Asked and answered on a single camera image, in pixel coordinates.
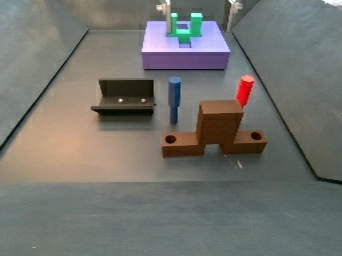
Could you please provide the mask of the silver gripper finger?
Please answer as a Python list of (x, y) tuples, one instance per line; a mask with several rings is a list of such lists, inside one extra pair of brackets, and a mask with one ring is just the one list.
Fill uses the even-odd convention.
[(233, 27), (234, 16), (244, 9), (244, 4), (240, 2), (240, 0), (228, 0), (228, 2), (230, 4), (230, 8), (229, 8), (229, 15), (228, 15), (226, 31), (230, 31)]
[(166, 16), (166, 31), (172, 33), (172, 0), (160, 0), (161, 4), (157, 6), (157, 10)]

